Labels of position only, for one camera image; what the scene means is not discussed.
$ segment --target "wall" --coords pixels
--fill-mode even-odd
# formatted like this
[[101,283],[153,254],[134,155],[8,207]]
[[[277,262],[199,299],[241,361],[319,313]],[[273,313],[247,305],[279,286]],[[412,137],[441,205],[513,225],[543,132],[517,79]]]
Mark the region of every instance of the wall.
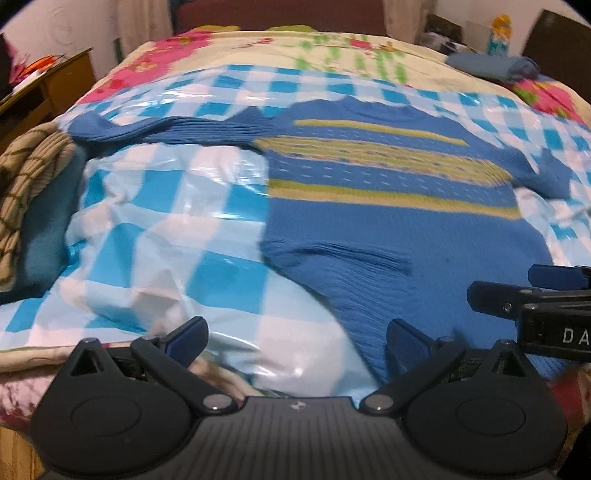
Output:
[[509,15],[513,26],[509,53],[519,55],[543,9],[586,23],[563,0],[438,0],[436,13],[464,28],[467,21],[489,26],[495,16]]
[[2,32],[19,52],[30,54],[29,62],[92,47],[97,78],[117,65],[115,0],[34,0]]

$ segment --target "white lettering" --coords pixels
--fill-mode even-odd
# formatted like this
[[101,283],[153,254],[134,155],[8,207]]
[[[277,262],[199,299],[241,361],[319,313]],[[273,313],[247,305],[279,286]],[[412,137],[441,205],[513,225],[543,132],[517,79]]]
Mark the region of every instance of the white lettering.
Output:
[[562,339],[562,343],[570,343],[573,341],[574,332],[572,328],[565,328],[564,329],[564,338]]
[[587,333],[587,330],[585,330],[585,333],[581,337],[581,340],[579,340],[579,345],[583,342],[585,342],[587,346],[589,346],[589,334]]

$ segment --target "beige curtain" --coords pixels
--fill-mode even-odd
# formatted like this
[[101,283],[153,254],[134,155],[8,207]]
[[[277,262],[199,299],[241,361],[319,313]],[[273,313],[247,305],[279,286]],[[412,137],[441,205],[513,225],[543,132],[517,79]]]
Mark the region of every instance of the beige curtain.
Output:
[[437,0],[384,0],[386,32],[391,38],[415,43]]
[[117,0],[117,23],[125,56],[147,41],[173,34],[168,0]]

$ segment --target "blue and white checkered tablecloth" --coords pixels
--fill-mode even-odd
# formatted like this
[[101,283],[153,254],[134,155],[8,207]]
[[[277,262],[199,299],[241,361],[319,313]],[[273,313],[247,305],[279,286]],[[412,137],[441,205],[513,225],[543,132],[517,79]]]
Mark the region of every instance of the blue and white checkered tablecloth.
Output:
[[[591,264],[591,133],[495,95],[436,93],[341,74],[230,65],[169,77],[77,105],[120,124],[148,116],[231,116],[246,105],[273,115],[295,102],[361,100],[412,105],[459,121],[532,164],[547,147],[574,171],[572,198],[547,202],[517,190],[524,217],[556,263]],[[267,215],[267,166],[236,147],[142,144],[94,158],[66,235],[70,262],[42,299],[0,307],[0,348],[72,345],[161,333],[194,315],[209,348],[254,386],[298,395],[360,398],[375,381],[333,315],[270,270],[258,241]]]

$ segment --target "circular black cover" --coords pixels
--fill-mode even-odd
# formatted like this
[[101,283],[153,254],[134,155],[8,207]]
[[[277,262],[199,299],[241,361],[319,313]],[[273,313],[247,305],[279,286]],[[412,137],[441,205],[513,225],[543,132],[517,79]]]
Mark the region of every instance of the circular black cover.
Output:
[[434,460],[465,472],[531,472],[556,458],[566,435],[560,407],[544,389],[495,374],[440,384],[411,403],[407,431]]
[[191,426],[187,404],[158,384],[113,379],[105,394],[84,383],[62,385],[35,412],[31,435],[46,465],[98,476],[141,471],[172,453]]

